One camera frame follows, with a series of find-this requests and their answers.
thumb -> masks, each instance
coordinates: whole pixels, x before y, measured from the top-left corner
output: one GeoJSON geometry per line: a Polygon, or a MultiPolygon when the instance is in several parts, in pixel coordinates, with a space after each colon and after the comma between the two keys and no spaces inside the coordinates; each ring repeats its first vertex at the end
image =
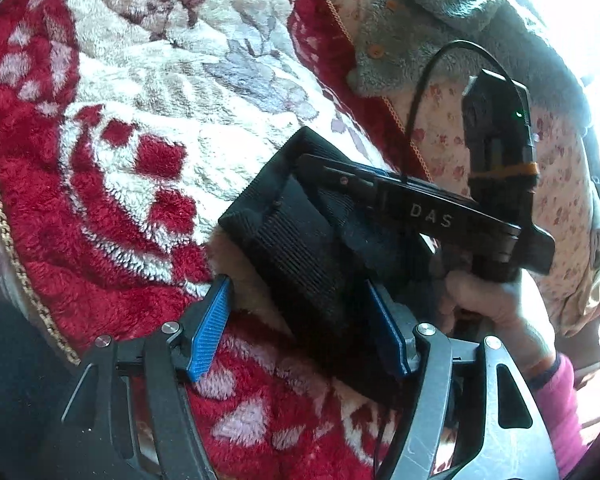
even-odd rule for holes
{"type": "Polygon", "coordinates": [[[447,293],[459,307],[495,320],[506,300],[502,284],[487,282],[464,270],[452,270],[445,279],[447,293]]]}

dark cuff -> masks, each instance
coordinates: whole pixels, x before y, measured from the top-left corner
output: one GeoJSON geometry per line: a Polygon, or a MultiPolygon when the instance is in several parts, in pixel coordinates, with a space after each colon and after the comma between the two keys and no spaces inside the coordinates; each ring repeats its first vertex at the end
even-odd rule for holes
{"type": "Polygon", "coordinates": [[[547,370],[542,372],[540,375],[527,380],[526,384],[529,387],[529,389],[532,392],[536,392],[536,391],[540,390],[542,387],[546,386],[546,384],[552,379],[552,377],[558,371],[558,368],[560,368],[561,360],[562,359],[560,357],[560,354],[558,354],[555,357],[554,364],[552,364],[547,370]]]}

blue gripper pad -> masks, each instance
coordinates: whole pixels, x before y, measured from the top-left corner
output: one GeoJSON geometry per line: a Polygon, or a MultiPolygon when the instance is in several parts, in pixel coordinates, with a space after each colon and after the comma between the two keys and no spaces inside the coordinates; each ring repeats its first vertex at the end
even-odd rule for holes
{"type": "MultiPolygon", "coordinates": [[[[410,312],[398,312],[397,309],[405,311],[408,309],[404,305],[394,303],[383,286],[366,280],[365,288],[368,293],[366,316],[371,335],[376,343],[378,357],[384,371],[397,380],[401,380],[415,371],[419,357],[414,352],[412,352],[413,355],[409,355],[409,346],[395,322],[394,316],[398,315],[403,318],[413,317],[413,315],[410,312]]],[[[411,319],[401,320],[407,321],[407,323],[402,323],[403,329],[408,330],[408,336],[411,336],[411,330],[415,327],[415,319],[413,321],[411,319]]]]}
{"type": "Polygon", "coordinates": [[[228,276],[220,275],[206,296],[193,303],[182,317],[184,335],[190,338],[187,374],[196,382],[211,366],[224,326],[234,302],[234,286],[228,276]]]}

pink sleeve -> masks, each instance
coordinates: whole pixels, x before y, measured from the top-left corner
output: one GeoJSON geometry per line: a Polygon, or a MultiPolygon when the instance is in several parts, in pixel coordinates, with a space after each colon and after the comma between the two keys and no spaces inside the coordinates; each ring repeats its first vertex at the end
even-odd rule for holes
{"type": "Polygon", "coordinates": [[[573,389],[573,365],[564,355],[555,374],[533,393],[554,446],[560,478],[565,478],[587,450],[580,436],[577,398],[573,389]]]}

orange band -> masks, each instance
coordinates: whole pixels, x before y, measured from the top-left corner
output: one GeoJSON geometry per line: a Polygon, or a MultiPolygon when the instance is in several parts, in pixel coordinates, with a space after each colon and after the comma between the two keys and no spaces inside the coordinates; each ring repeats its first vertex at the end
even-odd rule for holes
{"type": "Polygon", "coordinates": [[[507,178],[508,176],[536,176],[540,174],[535,162],[525,162],[514,166],[504,166],[497,170],[471,173],[469,178],[507,178]]]}

